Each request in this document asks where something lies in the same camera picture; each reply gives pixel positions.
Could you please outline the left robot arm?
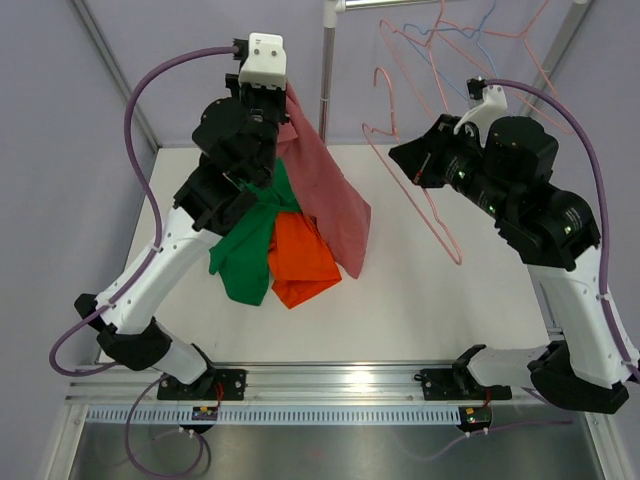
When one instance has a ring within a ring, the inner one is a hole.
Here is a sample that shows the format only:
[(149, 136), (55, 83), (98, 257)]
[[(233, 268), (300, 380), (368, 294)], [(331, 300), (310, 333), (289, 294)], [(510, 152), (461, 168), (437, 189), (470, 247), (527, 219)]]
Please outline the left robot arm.
[(192, 134), (199, 163), (175, 193), (159, 243), (145, 251), (151, 260), (138, 257), (111, 287), (74, 303), (111, 359), (133, 371), (154, 368), (194, 399), (212, 392), (214, 367), (164, 328), (156, 310), (257, 204), (257, 190), (271, 185), (279, 128), (288, 121), (285, 75), (229, 74), (225, 83), (229, 96), (206, 107)]

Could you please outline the pink t shirt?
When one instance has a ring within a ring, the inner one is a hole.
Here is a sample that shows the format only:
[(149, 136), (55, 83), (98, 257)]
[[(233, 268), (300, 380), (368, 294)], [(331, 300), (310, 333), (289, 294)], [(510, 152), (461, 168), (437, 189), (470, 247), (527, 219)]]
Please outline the pink t shirt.
[(303, 112), (292, 86), (286, 89), (289, 122), (280, 127), (277, 155), (302, 212), (316, 227), (335, 261), (353, 279), (364, 267), (371, 206), (344, 176)]

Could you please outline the green t shirt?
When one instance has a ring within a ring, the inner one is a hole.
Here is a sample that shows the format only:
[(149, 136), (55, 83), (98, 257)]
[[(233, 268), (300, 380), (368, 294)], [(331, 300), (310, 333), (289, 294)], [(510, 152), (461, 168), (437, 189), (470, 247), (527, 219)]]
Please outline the green t shirt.
[(270, 285), (268, 251), (276, 217), (301, 208), (281, 159), (276, 160), (272, 185), (249, 191), (257, 195), (257, 203), (209, 250), (208, 273), (221, 278), (229, 299), (259, 306)]

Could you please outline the pink hanger of beige shirt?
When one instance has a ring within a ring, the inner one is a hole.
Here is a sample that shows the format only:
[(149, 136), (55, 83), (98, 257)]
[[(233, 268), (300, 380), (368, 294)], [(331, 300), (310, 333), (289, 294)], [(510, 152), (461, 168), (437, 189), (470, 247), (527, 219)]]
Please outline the pink hanger of beige shirt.
[(506, 49), (494, 75), (527, 82), (557, 98), (556, 76), (588, 7), (583, 1), (499, 1), (481, 29), (490, 46)]

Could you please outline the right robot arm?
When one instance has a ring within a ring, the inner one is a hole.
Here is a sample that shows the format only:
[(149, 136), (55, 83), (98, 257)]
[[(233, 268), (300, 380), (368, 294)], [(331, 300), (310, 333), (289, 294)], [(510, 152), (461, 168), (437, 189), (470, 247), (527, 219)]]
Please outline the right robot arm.
[(476, 400), (490, 389), (518, 387), (564, 410), (613, 414), (628, 400), (639, 356), (620, 352), (614, 340), (621, 323), (599, 290), (604, 240), (589, 204), (550, 181), (557, 151), (557, 140), (531, 118), (499, 118), (481, 135), (448, 114), (390, 150), (413, 184), (450, 187), (493, 219), (549, 316), (545, 345), (472, 346), (434, 385)]

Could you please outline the light blue hanger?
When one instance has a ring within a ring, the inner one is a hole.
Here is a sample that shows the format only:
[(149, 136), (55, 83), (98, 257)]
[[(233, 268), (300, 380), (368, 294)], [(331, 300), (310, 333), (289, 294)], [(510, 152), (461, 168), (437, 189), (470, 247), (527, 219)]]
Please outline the light blue hanger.
[(466, 95), (467, 77), (500, 73), (486, 45), (486, 30), (497, 9), (496, 1), (437, 1), (424, 17), (402, 23), (400, 36), (433, 71), (443, 106), (453, 95)]

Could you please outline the orange t shirt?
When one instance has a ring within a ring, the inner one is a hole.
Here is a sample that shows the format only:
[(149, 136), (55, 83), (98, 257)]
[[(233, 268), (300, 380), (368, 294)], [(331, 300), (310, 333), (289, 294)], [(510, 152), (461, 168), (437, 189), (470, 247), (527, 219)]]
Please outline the orange t shirt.
[(280, 212), (267, 255), (272, 290), (293, 309), (342, 280), (314, 222), (301, 212)]

